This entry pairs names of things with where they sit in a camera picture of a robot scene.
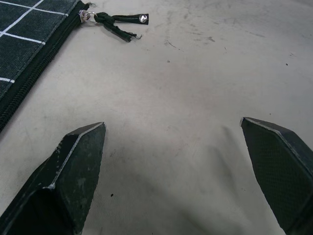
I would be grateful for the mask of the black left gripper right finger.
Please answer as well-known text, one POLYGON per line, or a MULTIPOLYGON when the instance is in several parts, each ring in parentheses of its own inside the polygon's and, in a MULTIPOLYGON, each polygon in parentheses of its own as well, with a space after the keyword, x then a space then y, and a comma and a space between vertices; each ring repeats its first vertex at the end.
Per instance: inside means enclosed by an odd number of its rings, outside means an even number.
POLYGON ((313 233, 313 151, 292 130, 243 117, 256 180, 287 235, 313 233))

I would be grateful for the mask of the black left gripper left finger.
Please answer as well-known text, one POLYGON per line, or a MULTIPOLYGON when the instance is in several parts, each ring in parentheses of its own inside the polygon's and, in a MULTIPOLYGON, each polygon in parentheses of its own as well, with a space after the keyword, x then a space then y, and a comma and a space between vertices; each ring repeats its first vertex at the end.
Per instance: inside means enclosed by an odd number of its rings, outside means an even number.
POLYGON ((80 127, 27 179, 0 217, 2 235, 80 235, 98 184, 104 122, 80 127))

